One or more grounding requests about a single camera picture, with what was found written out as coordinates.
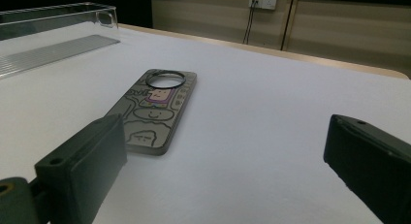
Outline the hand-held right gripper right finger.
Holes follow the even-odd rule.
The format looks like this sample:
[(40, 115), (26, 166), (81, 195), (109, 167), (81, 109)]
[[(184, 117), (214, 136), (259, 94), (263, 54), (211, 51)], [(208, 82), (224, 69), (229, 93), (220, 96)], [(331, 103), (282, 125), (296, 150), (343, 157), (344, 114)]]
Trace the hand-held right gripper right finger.
[(411, 144), (334, 114), (323, 159), (384, 224), (411, 224)]

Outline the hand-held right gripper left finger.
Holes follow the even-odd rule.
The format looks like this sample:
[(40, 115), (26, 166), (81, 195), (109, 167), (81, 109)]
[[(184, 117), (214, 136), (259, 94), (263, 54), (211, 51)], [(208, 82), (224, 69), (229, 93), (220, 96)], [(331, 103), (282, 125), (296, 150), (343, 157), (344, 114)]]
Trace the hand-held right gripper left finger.
[(51, 224), (92, 224), (127, 162), (123, 119), (99, 118), (35, 164)]

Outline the clear plastic storage box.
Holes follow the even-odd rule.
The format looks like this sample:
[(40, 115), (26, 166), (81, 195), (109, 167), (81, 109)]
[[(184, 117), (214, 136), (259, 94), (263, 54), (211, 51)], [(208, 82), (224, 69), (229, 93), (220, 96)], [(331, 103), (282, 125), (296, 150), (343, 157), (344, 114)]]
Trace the clear plastic storage box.
[(0, 79), (119, 42), (115, 6), (83, 2), (0, 12)]

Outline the white table cover sheet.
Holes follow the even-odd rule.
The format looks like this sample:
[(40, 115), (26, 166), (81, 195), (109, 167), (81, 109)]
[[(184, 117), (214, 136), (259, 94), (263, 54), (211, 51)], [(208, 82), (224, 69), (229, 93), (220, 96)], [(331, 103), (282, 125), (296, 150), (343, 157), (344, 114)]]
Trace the white table cover sheet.
[(142, 31), (0, 80), (0, 179), (107, 113), (148, 69), (197, 83), (169, 151), (130, 154), (95, 224), (378, 224), (324, 162), (343, 114), (411, 143), (411, 80)]

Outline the wooden table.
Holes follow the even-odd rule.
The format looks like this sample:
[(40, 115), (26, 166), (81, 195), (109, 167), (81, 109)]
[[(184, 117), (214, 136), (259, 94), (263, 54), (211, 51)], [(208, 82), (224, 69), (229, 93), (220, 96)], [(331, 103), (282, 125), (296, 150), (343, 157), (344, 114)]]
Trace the wooden table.
[(239, 43), (232, 43), (232, 42), (210, 39), (210, 38), (205, 38), (205, 37), (198, 37), (198, 36), (186, 35), (186, 34), (181, 34), (181, 33), (168, 32), (168, 31), (145, 28), (145, 27), (124, 24), (124, 23), (119, 23), (118, 26), (120, 28), (129, 29), (129, 30), (138, 31), (138, 32), (144, 32), (148, 34), (155, 34), (155, 35), (179, 38), (179, 39), (184, 39), (184, 40), (192, 40), (196, 42), (203, 42), (203, 43), (217, 45), (217, 46), (237, 48), (237, 49), (242, 49), (246, 51), (267, 54), (271, 56), (288, 58), (288, 59), (293, 59), (293, 60), (298, 60), (298, 61), (303, 61), (303, 62), (310, 62), (310, 63), (330, 66), (334, 68), (341, 68), (341, 69), (374, 74), (374, 75), (380, 75), (380, 76), (385, 76), (385, 77), (390, 77), (390, 78), (410, 80), (405, 74), (401, 72), (384, 69), (384, 68), (378, 68), (378, 67), (373, 67), (373, 66), (366, 66), (366, 65), (332, 60), (332, 59), (321, 58), (321, 57), (316, 57), (316, 56), (298, 54), (298, 53), (282, 51), (282, 50), (272, 49), (272, 48), (261, 48), (261, 47), (243, 45)]

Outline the white wall socket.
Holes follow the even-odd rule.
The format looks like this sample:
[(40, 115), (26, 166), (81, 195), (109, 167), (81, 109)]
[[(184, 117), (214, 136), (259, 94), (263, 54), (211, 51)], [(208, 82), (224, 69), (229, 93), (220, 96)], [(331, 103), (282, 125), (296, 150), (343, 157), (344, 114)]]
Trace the white wall socket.
[(273, 11), (276, 8), (277, 0), (249, 0), (249, 7)]

